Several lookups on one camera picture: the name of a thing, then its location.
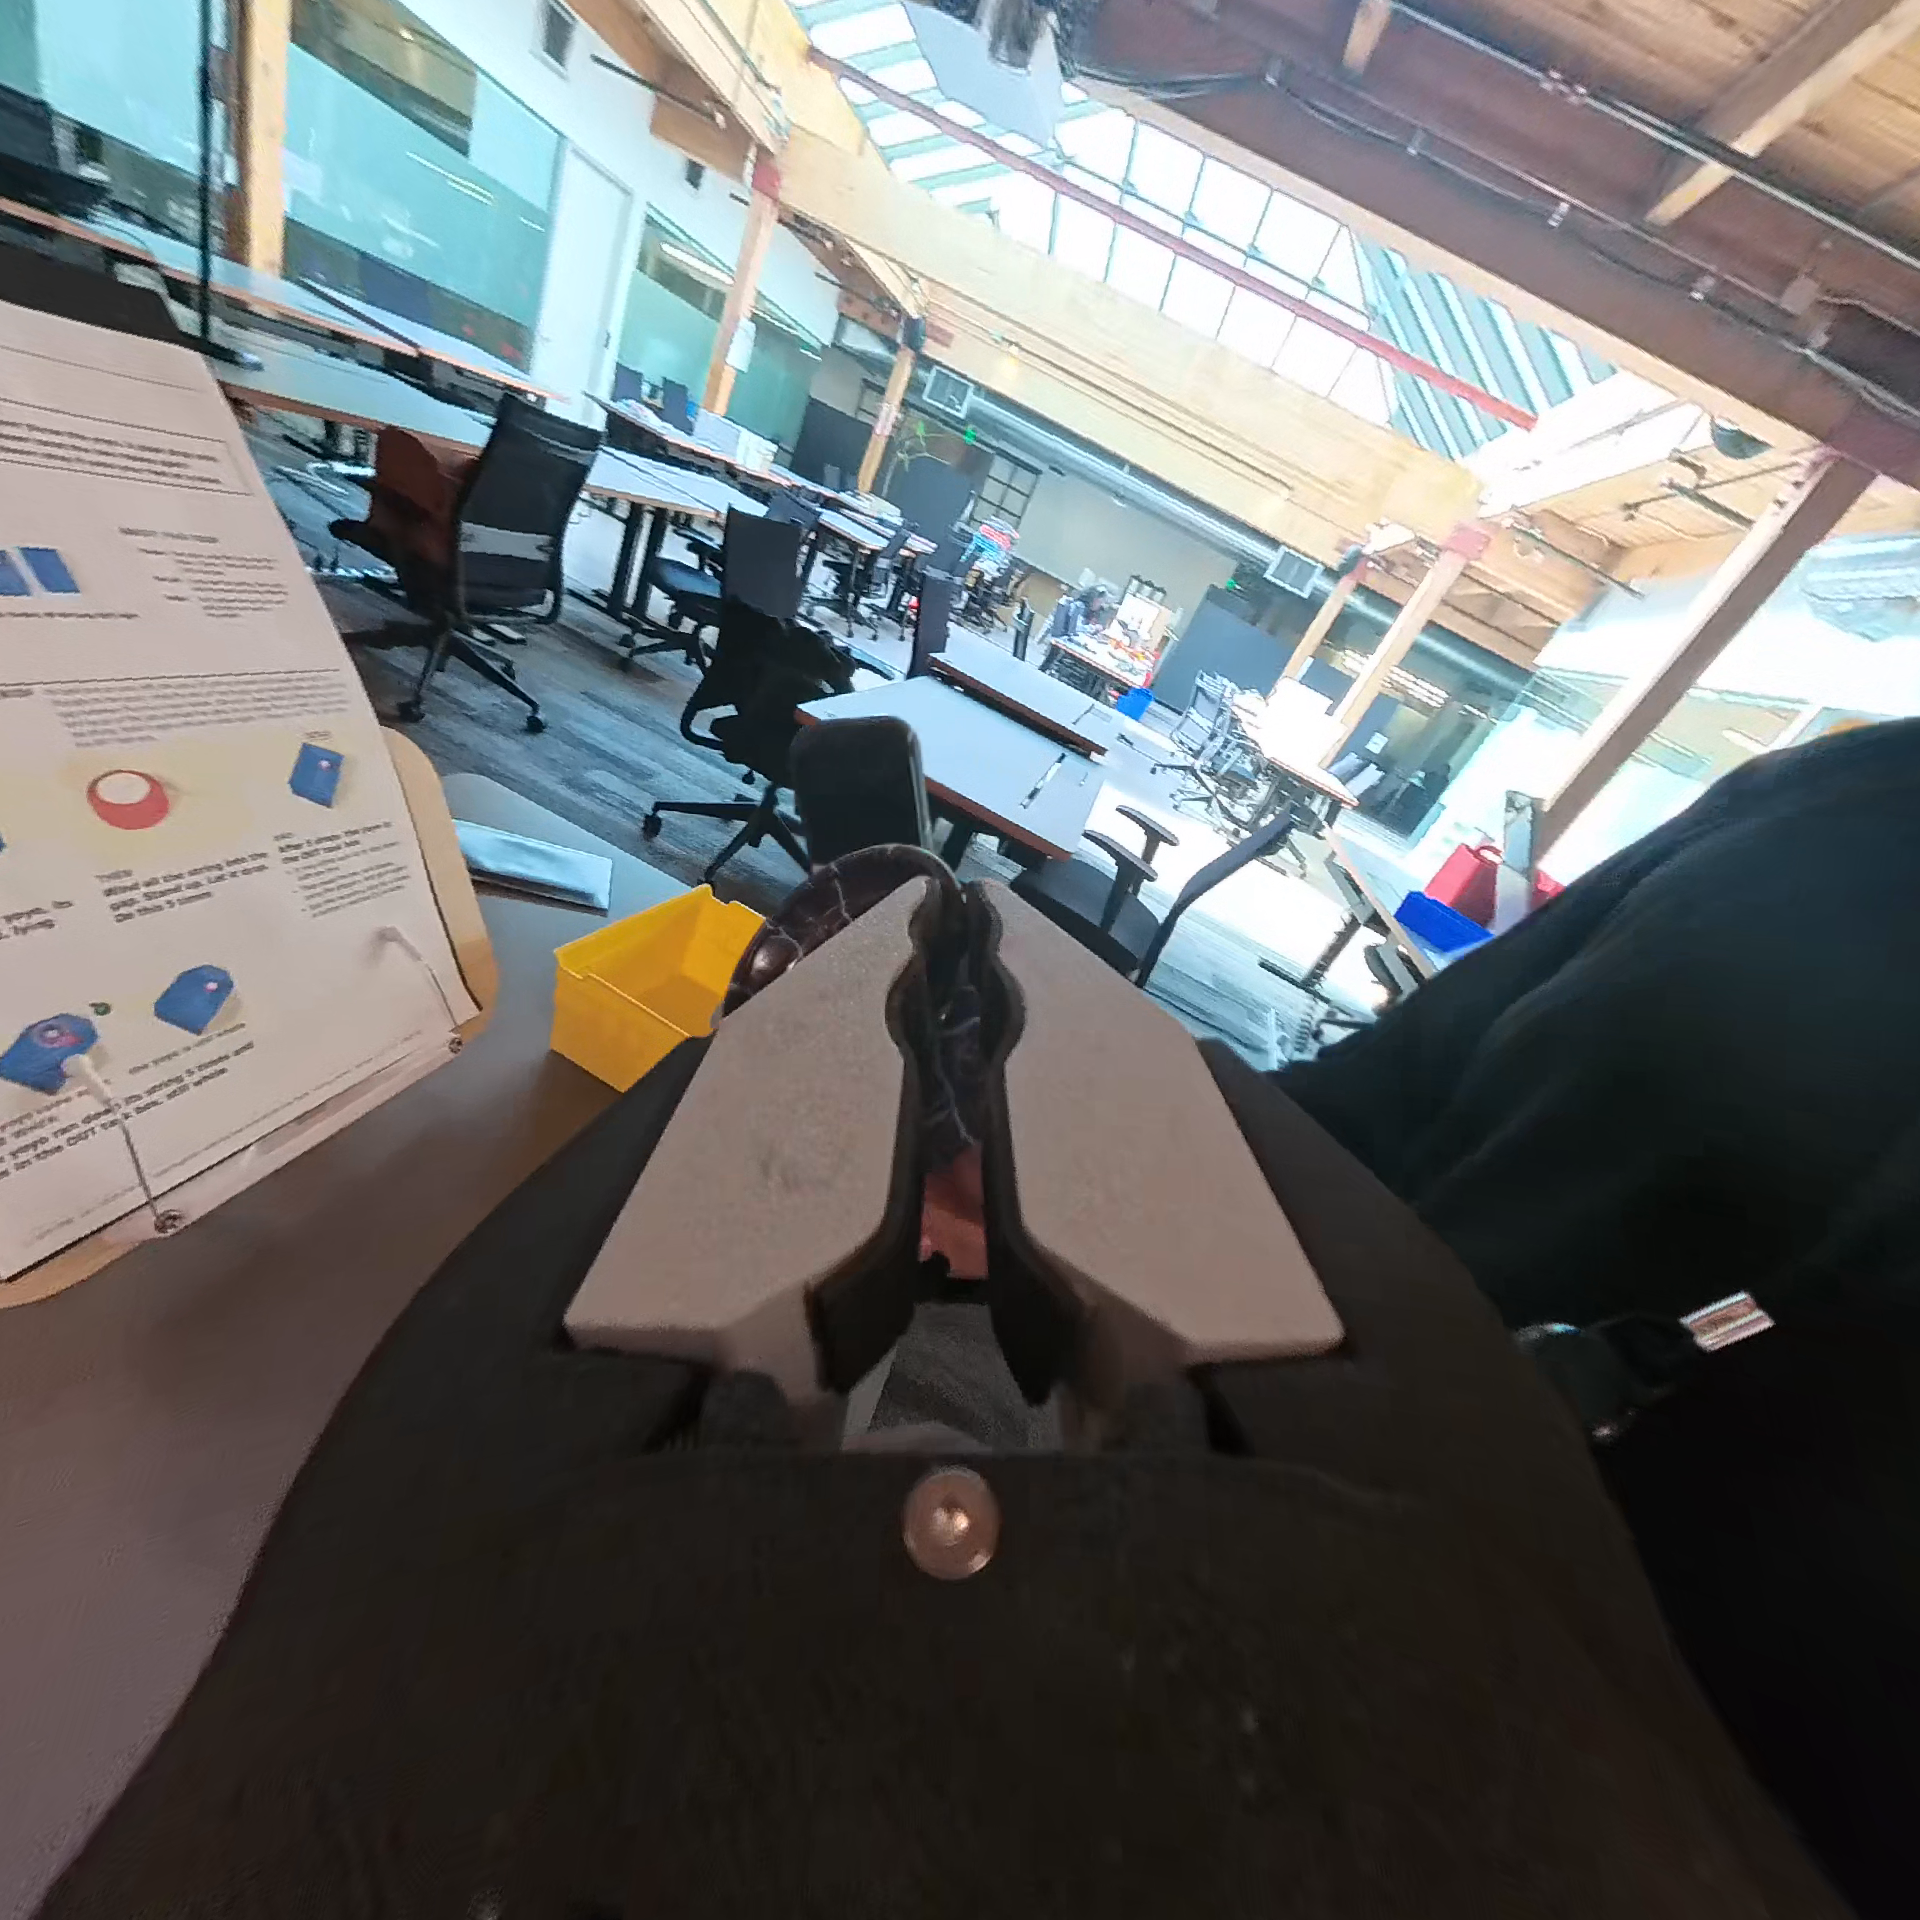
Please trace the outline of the printed instruction sheet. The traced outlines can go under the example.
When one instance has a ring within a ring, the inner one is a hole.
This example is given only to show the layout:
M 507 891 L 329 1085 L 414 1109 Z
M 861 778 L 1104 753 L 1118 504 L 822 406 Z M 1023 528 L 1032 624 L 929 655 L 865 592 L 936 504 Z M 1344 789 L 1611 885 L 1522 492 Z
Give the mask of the printed instruction sheet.
M 204 362 L 3 306 L 3 1283 L 470 1016 Z

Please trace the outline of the grey desk with wooden edge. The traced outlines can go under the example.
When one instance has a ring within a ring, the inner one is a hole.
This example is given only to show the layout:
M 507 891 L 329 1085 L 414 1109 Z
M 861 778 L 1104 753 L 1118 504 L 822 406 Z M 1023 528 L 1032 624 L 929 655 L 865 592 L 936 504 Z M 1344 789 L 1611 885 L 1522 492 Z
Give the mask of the grey desk with wooden edge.
M 977 838 L 1012 846 L 1023 863 L 1073 862 L 1101 799 L 1101 762 L 936 678 L 880 685 L 798 708 L 813 728 L 852 719 L 900 719 L 920 744 L 939 853 L 957 866 Z

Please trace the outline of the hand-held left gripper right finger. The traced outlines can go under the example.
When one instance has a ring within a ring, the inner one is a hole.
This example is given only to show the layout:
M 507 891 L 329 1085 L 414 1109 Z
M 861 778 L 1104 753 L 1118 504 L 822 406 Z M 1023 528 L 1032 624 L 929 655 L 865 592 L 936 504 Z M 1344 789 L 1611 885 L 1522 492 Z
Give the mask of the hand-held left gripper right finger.
M 1342 1317 L 1199 1042 L 1001 882 L 979 927 L 985 1297 L 1032 1403 L 1326 1356 Z

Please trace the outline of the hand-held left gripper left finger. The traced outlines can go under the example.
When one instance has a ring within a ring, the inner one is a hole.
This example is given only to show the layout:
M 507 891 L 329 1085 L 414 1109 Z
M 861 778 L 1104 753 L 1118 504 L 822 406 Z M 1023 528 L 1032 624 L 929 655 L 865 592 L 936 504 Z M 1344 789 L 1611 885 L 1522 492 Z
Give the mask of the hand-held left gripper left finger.
M 730 1012 L 564 1314 L 583 1350 L 843 1399 L 911 1320 L 926 877 Z

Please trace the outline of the yellow plastic bin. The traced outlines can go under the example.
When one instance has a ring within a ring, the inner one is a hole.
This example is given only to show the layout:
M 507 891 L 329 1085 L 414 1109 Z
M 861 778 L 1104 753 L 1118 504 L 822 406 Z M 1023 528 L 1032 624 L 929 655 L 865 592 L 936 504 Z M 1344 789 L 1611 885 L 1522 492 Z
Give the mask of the yellow plastic bin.
M 707 885 L 554 954 L 549 1054 L 630 1093 L 688 1037 L 707 1037 L 761 915 Z

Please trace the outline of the dark marbled yoyo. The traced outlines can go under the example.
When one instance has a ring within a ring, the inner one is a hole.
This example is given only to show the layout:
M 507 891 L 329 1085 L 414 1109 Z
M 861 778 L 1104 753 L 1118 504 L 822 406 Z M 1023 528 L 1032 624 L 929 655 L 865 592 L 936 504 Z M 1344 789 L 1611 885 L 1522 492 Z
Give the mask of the dark marbled yoyo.
M 728 1020 L 811 954 L 827 945 L 900 885 L 936 890 L 939 927 L 923 954 L 929 1050 L 920 1056 L 920 1262 L 941 1265 L 949 1287 L 989 1271 L 985 1219 L 985 1000 L 974 975 L 974 909 L 951 870 L 923 849 L 880 846 L 813 866 L 759 925 L 717 1016 Z

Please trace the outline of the black office chair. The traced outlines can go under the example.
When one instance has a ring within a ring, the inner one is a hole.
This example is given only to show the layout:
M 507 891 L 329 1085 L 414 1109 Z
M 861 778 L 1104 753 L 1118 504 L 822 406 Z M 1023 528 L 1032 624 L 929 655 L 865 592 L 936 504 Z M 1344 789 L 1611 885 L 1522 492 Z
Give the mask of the black office chair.
M 811 721 L 788 751 L 805 863 L 865 849 L 929 852 L 920 744 L 894 716 Z
M 799 556 L 798 522 L 728 514 L 714 642 L 679 711 L 679 739 L 688 751 L 748 774 L 757 789 L 734 800 L 664 799 L 641 818 L 644 843 L 656 843 L 667 821 L 734 826 L 702 870 L 706 885 L 717 882 L 738 853 L 761 846 L 805 870 L 799 818 L 788 807 L 799 708 L 852 693 L 852 661 L 799 617 Z
M 1014 877 L 1012 896 L 1135 986 L 1148 986 L 1172 927 L 1192 905 L 1246 866 L 1288 852 L 1296 835 L 1291 811 L 1263 824 L 1199 866 L 1160 915 L 1143 901 L 1143 890 L 1156 877 L 1154 857 L 1179 835 L 1137 807 L 1122 805 L 1116 812 L 1137 829 L 1137 849 L 1106 831 L 1084 831 L 1083 843 L 1101 852 L 1106 866 L 1089 857 L 1049 862 Z
M 381 564 L 390 598 L 416 622 L 416 630 L 379 630 L 420 651 L 397 721 L 423 719 L 432 678 L 455 661 L 519 704 L 528 734 L 544 732 L 541 704 L 492 646 L 492 630 L 560 622 L 564 538 L 601 445 L 601 431 L 519 395 L 501 398 L 482 445 L 379 431 L 369 504 L 357 519 L 332 519 L 329 535 Z

